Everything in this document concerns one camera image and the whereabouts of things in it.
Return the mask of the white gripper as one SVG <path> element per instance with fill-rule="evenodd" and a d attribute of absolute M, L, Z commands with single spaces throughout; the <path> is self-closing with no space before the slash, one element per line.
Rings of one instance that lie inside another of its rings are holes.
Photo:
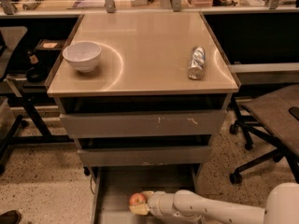
<path fill-rule="evenodd" d="M 171 217 L 175 213 L 174 194 L 164 191 L 142 191 L 141 194 L 148 199 L 147 204 L 130 205 L 133 214 L 146 216 L 148 213 L 156 217 Z"/>

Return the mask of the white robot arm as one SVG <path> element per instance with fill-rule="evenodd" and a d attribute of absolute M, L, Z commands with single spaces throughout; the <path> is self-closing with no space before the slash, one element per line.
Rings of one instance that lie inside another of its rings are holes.
<path fill-rule="evenodd" d="M 176 193 L 142 191 L 129 199 L 133 214 L 196 221 L 210 217 L 222 224 L 299 224 L 299 185 L 283 183 L 269 193 L 264 208 L 204 198 L 181 189 Z"/>

